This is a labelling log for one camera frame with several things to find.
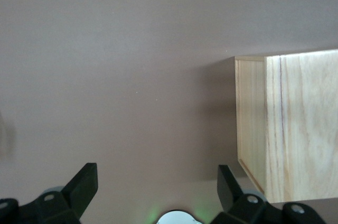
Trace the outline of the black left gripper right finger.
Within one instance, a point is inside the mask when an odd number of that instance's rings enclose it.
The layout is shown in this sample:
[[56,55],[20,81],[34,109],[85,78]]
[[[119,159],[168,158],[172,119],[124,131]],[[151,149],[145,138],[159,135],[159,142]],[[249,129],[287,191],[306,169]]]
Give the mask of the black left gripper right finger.
[[287,202],[282,209],[260,196],[244,193],[228,165],[218,166],[217,193],[223,211],[212,223],[323,223],[323,218],[310,206]]

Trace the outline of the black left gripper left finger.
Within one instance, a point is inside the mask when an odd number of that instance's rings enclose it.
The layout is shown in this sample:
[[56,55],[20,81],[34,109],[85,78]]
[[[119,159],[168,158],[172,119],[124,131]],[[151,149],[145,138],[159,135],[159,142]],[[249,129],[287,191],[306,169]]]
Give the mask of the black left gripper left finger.
[[14,198],[1,199],[1,223],[80,223],[97,191],[97,164],[87,163],[61,191],[46,192],[23,206]]

